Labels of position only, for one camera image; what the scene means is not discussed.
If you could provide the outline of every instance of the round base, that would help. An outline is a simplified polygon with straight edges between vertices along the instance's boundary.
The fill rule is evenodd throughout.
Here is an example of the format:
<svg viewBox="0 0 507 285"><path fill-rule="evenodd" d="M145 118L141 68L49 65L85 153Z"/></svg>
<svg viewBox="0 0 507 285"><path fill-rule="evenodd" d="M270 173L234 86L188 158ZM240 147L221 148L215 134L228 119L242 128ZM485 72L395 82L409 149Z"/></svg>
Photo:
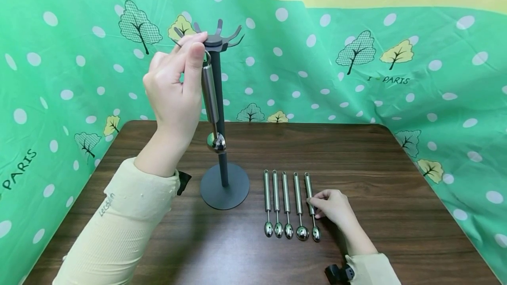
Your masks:
<svg viewBox="0 0 507 285"><path fill-rule="evenodd" d="M222 187L220 166L217 164L204 174L201 179L201 196L215 209L225 210L241 204L250 190L248 175L236 164L227 163L229 186Z"/></svg>

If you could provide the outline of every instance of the utensil handle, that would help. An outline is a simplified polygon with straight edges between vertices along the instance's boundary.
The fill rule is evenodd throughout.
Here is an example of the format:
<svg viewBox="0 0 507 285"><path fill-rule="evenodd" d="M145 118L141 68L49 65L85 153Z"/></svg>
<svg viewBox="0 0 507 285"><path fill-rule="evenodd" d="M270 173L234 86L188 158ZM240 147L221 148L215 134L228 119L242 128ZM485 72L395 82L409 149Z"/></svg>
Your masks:
<svg viewBox="0 0 507 285"><path fill-rule="evenodd" d="M305 188L306 188L306 197L311 198L313 197L312 192L312 183L310 181L310 173L305 173ZM316 214L316 209L313 205L308 204L308 211L310 212L310 215Z"/></svg>
<svg viewBox="0 0 507 285"><path fill-rule="evenodd" d="M280 211L280 190L278 189L278 172L273 170L273 200L275 203L275 211Z"/></svg>
<svg viewBox="0 0 507 285"><path fill-rule="evenodd" d="M271 193L269 192L269 172L264 170L264 208L267 212L271 211Z"/></svg>
<svg viewBox="0 0 507 285"><path fill-rule="evenodd" d="M294 191L296 192L296 210L298 215L303 214L303 205L301 204L301 188L299 186L298 173L294 173Z"/></svg>
<svg viewBox="0 0 507 285"><path fill-rule="evenodd" d="M285 212L290 212L290 201L288 195L288 181L287 181L287 173L282 173L282 184L283 184L283 208Z"/></svg>

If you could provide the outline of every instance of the wooden table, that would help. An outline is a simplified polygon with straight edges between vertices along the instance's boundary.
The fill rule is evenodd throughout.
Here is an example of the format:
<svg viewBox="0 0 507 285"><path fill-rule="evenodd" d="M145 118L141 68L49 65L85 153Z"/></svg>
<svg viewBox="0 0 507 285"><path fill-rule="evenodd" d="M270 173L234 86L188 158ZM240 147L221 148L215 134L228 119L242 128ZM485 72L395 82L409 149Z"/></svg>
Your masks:
<svg viewBox="0 0 507 285"><path fill-rule="evenodd" d="M121 161L136 156L155 128L153 121L132 121L121 129L25 284L51 284L61 259L103 201L103 189ZM154 231L132 284L328 284L324 268L342 260L339 233L321 220L319 244L311 239L266 238L265 168L310 172L315 193L341 189L404 285L498 284L387 129L227 123L226 130L229 161L250 176L250 194L228 211L212 209L200 198L199 180L217 163L204 142L210 127L201 122L179 165L193 179ZM293 190L290 183L294 210ZM298 222L294 211L290 220ZM311 227L306 210L304 225Z"/></svg>

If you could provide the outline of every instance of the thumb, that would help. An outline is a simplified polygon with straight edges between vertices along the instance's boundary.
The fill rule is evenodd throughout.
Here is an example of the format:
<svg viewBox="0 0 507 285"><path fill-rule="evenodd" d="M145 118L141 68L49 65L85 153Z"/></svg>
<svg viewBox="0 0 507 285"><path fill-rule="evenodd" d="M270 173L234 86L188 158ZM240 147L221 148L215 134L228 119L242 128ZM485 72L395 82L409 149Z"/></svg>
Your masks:
<svg viewBox="0 0 507 285"><path fill-rule="evenodd" d="M201 94L201 71L204 59L204 45L201 42L192 43L185 61L183 93Z"/></svg>

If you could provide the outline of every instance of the arm sleeve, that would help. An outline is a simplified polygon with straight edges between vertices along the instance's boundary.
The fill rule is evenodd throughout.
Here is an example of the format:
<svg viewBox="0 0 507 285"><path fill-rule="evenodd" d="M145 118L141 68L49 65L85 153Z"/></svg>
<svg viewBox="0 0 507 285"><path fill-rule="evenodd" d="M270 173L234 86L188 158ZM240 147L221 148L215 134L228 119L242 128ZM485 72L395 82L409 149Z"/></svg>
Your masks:
<svg viewBox="0 0 507 285"><path fill-rule="evenodd" d="M141 172L134 158L123 161L53 285L127 284L179 187L178 172L162 178Z"/></svg>
<svg viewBox="0 0 507 285"><path fill-rule="evenodd" d="M345 258L355 274L350 285L401 285L384 254L347 255Z"/></svg>

